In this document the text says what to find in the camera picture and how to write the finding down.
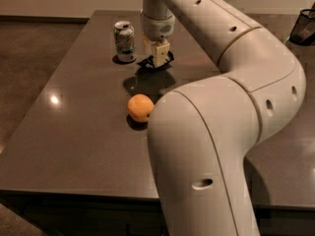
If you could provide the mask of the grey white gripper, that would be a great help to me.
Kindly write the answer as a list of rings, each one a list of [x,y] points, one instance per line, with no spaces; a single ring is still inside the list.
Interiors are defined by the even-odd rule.
[[[170,11],[143,11],[142,23],[144,53],[153,55],[154,66],[161,67],[168,59],[170,44],[167,38],[173,34],[175,17]]]

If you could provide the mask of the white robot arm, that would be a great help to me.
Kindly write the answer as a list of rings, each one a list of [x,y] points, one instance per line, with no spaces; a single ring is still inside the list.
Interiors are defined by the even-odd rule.
[[[260,236],[243,161],[298,112],[301,64],[223,0],[144,0],[143,16],[175,17],[220,70],[169,91],[150,115],[150,161],[169,236]]]

